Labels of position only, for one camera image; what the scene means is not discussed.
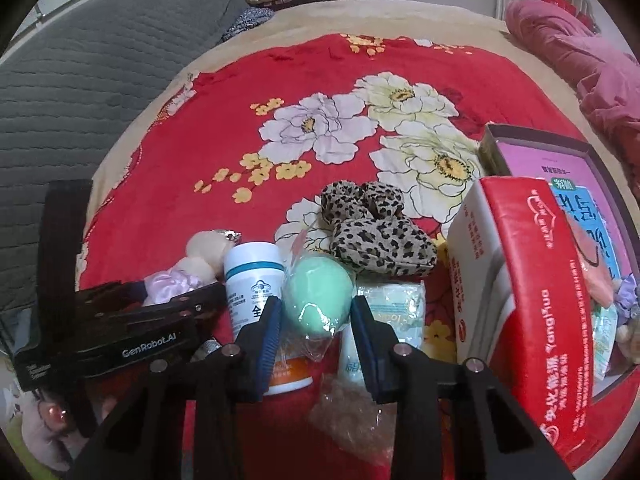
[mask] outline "leopard print hair accessory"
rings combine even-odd
[[[356,271],[422,276],[436,264],[429,236],[402,214],[402,191],[381,182],[339,180],[321,193],[322,218],[332,226],[330,252]]]

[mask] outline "green egg-shaped object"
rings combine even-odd
[[[306,256],[296,263],[282,295],[285,316],[301,335],[331,337],[349,317],[353,282],[332,258]]]

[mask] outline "teal stripe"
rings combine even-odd
[[[284,265],[277,264],[275,262],[252,262],[250,264],[238,265],[237,267],[234,267],[233,269],[229,270],[225,274],[225,281],[231,278],[232,276],[235,276],[236,274],[240,274],[240,272],[245,272],[246,270],[255,270],[255,269],[278,269],[284,272]]]

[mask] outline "red tissue package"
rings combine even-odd
[[[479,357],[562,456],[580,446],[591,399],[590,300],[549,184],[491,176],[449,234],[458,361]]]

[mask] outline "screw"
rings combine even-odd
[[[164,359],[156,359],[155,361],[151,361],[149,370],[155,374],[159,374],[160,372],[164,372],[167,366],[168,365]]]
[[[398,355],[401,355],[402,357],[406,357],[412,351],[413,349],[411,348],[411,345],[407,343],[396,343],[394,345],[394,352]]]
[[[236,343],[229,343],[222,347],[222,355],[233,357],[240,353],[240,347]]]
[[[467,359],[465,365],[475,374],[484,370],[484,363],[480,359],[476,359],[475,357]]]

